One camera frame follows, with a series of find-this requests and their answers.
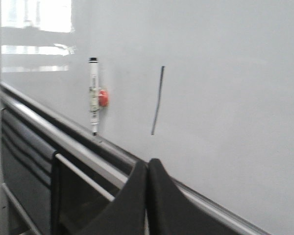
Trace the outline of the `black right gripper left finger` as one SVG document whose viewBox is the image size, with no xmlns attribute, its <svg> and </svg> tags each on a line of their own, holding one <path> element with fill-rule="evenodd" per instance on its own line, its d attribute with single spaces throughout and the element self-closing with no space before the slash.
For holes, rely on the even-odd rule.
<svg viewBox="0 0 294 235">
<path fill-rule="evenodd" d="M 106 199 L 75 172 L 61 165 L 61 234 L 142 235 L 145 232 L 147 167 L 139 161 L 117 188 L 84 166 L 86 175 L 114 196 Z"/>
</svg>

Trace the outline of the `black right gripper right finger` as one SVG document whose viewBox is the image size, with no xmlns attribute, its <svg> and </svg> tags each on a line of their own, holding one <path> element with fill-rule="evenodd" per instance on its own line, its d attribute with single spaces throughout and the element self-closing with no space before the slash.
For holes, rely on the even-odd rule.
<svg viewBox="0 0 294 235">
<path fill-rule="evenodd" d="M 159 159 L 148 163 L 147 216 L 151 235 L 236 235 L 238 232 L 194 205 Z"/>
</svg>

